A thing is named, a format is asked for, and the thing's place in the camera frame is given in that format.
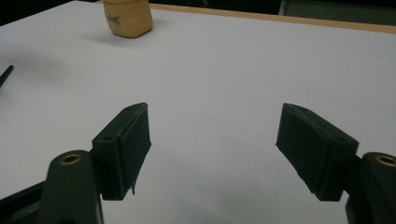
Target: tabletop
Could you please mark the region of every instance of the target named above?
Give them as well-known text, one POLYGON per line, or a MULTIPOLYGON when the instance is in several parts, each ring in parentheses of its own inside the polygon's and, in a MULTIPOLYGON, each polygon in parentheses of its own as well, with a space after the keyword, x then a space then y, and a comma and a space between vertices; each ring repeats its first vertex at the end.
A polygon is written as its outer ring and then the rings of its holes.
POLYGON ((395 154, 396 35, 152 9, 136 39, 103 6, 71 2, 0 27, 0 198, 46 178, 124 107, 148 103, 152 147, 136 195, 106 223, 347 223, 275 146, 283 103, 369 151, 395 154))

